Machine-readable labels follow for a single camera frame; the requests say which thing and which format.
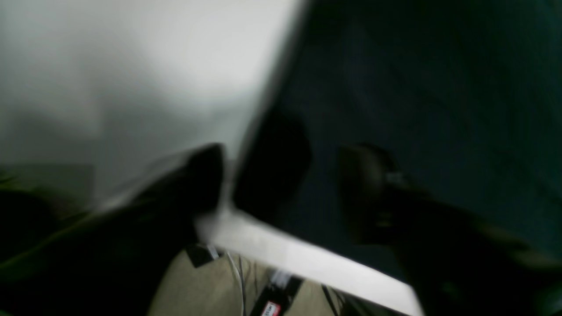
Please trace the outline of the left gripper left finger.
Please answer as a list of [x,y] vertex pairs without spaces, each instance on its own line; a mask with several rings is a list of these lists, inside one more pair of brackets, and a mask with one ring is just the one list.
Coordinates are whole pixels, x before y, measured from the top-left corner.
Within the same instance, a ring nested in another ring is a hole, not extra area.
[[217,208],[222,182],[223,146],[212,143],[149,182],[132,205],[190,219]]

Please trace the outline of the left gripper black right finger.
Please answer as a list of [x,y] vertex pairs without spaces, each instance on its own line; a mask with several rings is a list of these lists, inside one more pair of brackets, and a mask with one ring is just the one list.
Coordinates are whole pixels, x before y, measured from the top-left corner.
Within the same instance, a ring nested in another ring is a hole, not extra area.
[[259,124],[237,174],[233,203],[259,221],[273,223],[297,192],[312,161],[299,118],[271,110]]

